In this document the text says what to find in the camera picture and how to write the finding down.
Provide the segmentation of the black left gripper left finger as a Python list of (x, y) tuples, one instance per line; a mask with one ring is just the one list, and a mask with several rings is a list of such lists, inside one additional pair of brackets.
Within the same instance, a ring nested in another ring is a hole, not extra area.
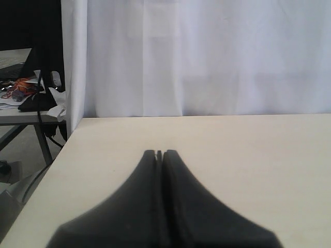
[(105, 201), (61, 225), (48, 247), (161, 247), (161, 152), (147, 150)]

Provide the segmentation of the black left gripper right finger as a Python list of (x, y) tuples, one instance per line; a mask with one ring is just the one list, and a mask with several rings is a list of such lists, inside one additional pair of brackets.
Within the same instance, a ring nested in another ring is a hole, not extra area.
[(270, 230), (218, 200), (175, 150), (161, 166), (162, 196), (171, 247), (281, 247)]

